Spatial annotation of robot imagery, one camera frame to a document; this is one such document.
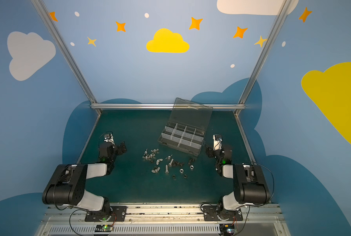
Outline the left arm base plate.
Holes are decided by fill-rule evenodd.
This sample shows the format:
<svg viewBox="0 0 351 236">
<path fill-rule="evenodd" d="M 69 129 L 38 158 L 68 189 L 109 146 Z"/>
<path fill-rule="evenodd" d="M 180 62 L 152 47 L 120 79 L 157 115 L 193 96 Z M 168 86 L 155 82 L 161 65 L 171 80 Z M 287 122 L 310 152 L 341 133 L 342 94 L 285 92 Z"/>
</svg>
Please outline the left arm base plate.
<svg viewBox="0 0 351 236">
<path fill-rule="evenodd" d="M 86 222 L 123 222 L 126 217 L 127 206 L 110 206 L 109 210 L 89 211 Z"/>
</svg>

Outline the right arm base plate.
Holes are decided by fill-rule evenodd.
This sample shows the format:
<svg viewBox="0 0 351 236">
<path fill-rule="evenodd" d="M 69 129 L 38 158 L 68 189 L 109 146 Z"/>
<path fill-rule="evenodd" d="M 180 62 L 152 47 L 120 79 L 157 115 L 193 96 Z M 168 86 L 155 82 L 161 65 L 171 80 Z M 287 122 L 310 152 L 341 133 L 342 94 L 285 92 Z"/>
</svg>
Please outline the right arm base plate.
<svg viewBox="0 0 351 236">
<path fill-rule="evenodd" d="M 241 210 L 226 210 L 213 205 L 202 205 L 201 211 L 205 221 L 242 221 Z"/>
</svg>

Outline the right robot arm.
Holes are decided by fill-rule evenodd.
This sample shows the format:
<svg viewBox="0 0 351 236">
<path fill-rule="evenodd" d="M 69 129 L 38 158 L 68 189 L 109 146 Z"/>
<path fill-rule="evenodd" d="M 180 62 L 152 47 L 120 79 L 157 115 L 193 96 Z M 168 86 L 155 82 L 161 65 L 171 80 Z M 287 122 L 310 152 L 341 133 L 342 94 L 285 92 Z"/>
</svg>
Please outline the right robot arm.
<svg viewBox="0 0 351 236">
<path fill-rule="evenodd" d="M 216 160 L 215 169 L 221 177 L 233 180 L 233 191 L 216 205 L 201 206 L 205 221 L 241 221 L 241 208 L 260 207 L 271 201 L 261 165 L 233 164 L 232 151 L 217 144 L 207 147 L 206 154 Z"/>
</svg>

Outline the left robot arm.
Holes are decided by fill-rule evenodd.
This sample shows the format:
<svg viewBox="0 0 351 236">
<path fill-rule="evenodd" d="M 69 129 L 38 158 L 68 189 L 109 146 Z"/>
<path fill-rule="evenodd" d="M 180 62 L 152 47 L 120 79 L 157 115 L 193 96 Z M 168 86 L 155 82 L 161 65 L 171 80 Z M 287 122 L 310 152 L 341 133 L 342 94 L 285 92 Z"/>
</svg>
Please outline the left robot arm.
<svg viewBox="0 0 351 236">
<path fill-rule="evenodd" d="M 86 180 L 110 175 L 117 156 L 126 152 L 125 142 L 116 145 L 107 141 L 100 145 L 96 163 L 58 165 L 43 192 L 42 202 L 58 210 L 68 207 L 85 210 L 85 221 L 89 222 L 117 220 L 109 199 L 88 192 Z"/>
</svg>

